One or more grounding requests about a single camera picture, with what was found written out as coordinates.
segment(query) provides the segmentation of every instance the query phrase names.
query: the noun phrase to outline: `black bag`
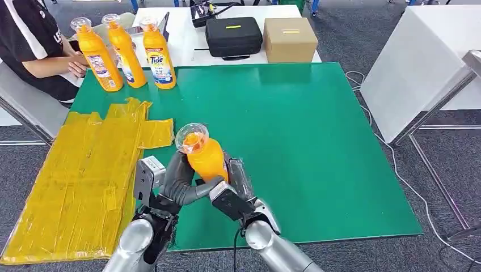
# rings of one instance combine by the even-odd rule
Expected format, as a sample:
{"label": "black bag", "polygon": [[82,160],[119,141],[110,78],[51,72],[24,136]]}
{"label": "black bag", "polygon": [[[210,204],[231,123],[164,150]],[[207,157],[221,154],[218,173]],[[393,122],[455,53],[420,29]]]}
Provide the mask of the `black bag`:
{"label": "black bag", "polygon": [[208,20],[205,38],[212,57],[248,56],[262,46],[262,33],[253,17]]}

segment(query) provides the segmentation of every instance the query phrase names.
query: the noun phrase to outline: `cable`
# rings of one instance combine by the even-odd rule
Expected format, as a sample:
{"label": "cable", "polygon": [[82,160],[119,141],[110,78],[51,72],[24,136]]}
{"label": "cable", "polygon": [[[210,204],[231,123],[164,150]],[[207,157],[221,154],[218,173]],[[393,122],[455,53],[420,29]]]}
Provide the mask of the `cable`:
{"label": "cable", "polygon": [[[352,73],[352,74],[358,74],[360,76],[362,76],[362,80],[361,82],[357,82],[355,81],[352,77],[349,76],[349,74]],[[349,71],[347,73],[345,73],[345,76],[347,79],[351,80],[352,82],[354,82],[355,84],[357,84],[357,86],[353,87],[352,88],[352,91],[353,92],[356,92],[356,91],[359,91],[360,88],[361,88],[361,85],[364,83],[364,79],[366,78],[365,75],[361,72],[358,72],[358,71]],[[364,108],[360,103],[359,105],[361,106],[361,108],[363,110],[365,110],[368,115],[369,115],[369,125],[371,126],[372,125],[372,115],[371,115],[371,112]],[[470,260],[472,263],[471,263],[471,266],[468,270],[468,272],[472,269],[472,267],[474,266],[474,264],[478,264],[478,265],[481,265],[481,261],[477,261],[476,259],[470,257],[469,255],[467,255],[466,253],[462,252],[461,250],[455,248],[454,246],[450,245],[448,242],[446,242],[445,240],[443,240],[441,238],[441,236],[438,234],[436,228],[434,227],[434,224],[433,224],[433,221],[431,219],[431,215],[429,213],[429,206],[428,206],[428,202],[426,201],[426,199],[424,199],[424,197],[422,197],[406,180],[404,180],[401,175],[398,173],[398,165],[396,163],[396,156],[394,155],[394,149],[389,145],[387,144],[379,135],[377,135],[375,132],[373,132],[373,134],[379,139],[379,141],[381,141],[385,146],[387,146],[390,150],[391,150],[391,155],[393,156],[393,165],[394,165],[394,172],[396,173],[396,176],[404,182],[404,184],[406,184],[406,186],[409,187],[409,189],[411,189],[411,191],[413,191],[423,202],[424,202],[424,207],[426,209],[426,215],[428,217],[428,221],[429,221],[429,225],[431,226],[431,229],[433,230],[434,234],[436,235],[436,237],[444,244],[446,245],[446,247],[449,247],[451,248],[452,250],[458,252],[459,254],[463,255],[464,257],[466,257],[468,260]]]}
{"label": "cable", "polygon": [[234,236],[234,272],[237,271],[237,259],[236,259],[236,250],[237,250],[237,237],[239,236],[239,233],[241,232],[241,230],[243,229],[243,227],[240,227],[237,232],[235,233],[235,236]]}

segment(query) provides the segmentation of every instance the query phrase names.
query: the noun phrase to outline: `folded yellow bag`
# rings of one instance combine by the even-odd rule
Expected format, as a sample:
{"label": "folded yellow bag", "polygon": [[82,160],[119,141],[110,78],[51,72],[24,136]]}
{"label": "folded yellow bag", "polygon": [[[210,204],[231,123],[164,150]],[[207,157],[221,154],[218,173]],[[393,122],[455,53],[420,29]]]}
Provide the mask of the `folded yellow bag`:
{"label": "folded yellow bag", "polygon": [[109,257],[133,216],[142,148],[169,146],[172,119],[146,121],[138,99],[98,113],[69,113],[37,176],[0,264]]}

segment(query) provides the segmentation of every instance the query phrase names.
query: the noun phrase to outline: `green mat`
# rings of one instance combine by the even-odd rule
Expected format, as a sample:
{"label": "green mat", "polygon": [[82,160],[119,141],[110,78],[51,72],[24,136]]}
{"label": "green mat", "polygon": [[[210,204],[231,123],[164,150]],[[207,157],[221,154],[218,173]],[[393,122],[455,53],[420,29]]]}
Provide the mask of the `green mat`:
{"label": "green mat", "polygon": [[[207,124],[244,160],[256,194],[295,243],[422,233],[338,63],[178,67],[168,91],[145,72],[148,85],[107,93],[89,71],[71,110],[104,117],[133,96],[153,102],[150,120],[174,118],[176,130]],[[174,151],[144,155],[166,165]],[[238,227],[201,199],[182,209],[175,250],[232,247]]]}

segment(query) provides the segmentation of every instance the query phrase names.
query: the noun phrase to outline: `tide bottle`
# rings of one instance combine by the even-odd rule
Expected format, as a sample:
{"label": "tide bottle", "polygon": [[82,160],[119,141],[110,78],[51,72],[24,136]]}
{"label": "tide bottle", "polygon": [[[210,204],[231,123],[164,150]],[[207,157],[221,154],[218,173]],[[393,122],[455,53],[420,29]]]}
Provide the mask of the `tide bottle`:
{"label": "tide bottle", "polygon": [[132,47],[132,38],[119,25],[119,19],[117,14],[107,14],[102,18],[102,23],[107,26],[108,39],[122,64],[127,82],[132,88],[140,88],[147,83],[147,79]]}
{"label": "tide bottle", "polygon": [[122,76],[113,62],[104,42],[92,30],[92,22],[85,17],[72,20],[71,28],[77,32],[78,45],[100,85],[107,92],[120,90]]}
{"label": "tide bottle", "polygon": [[144,30],[144,47],[155,85],[160,89],[172,89],[176,83],[174,66],[168,53],[167,42],[159,32],[158,22],[144,18],[140,22]]}
{"label": "tide bottle", "polygon": [[209,138],[207,127],[198,123],[183,126],[175,136],[175,146],[187,154],[189,164],[205,182],[217,175],[229,182],[222,147]]}

